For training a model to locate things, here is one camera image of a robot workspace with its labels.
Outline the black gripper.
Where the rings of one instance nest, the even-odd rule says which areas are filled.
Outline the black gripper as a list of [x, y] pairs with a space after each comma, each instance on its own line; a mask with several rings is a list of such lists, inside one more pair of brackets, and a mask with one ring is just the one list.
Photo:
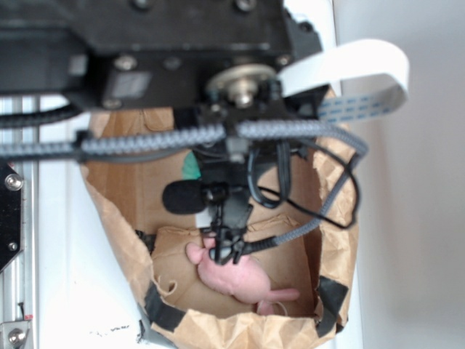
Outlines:
[[73, 32], [89, 53], [82, 108], [170, 107], [173, 131], [98, 140], [79, 132], [77, 161], [135, 162], [183, 148], [242, 161], [237, 126], [311, 120], [327, 83], [284, 89], [283, 73], [323, 48], [281, 1], [72, 1]]

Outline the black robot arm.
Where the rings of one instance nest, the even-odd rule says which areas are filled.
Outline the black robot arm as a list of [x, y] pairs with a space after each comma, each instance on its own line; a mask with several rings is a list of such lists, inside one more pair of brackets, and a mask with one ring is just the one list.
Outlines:
[[3, 145], [1, 160], [153, 161], [223, 140], [231, 121], [315, 119], [328, 85], [286, 92], [283, 71], [321, 50], [281, 1], [3, 1], [1, 95], [67, 102], [3, 115], [2, 129], [160, 107], [177, 129]]

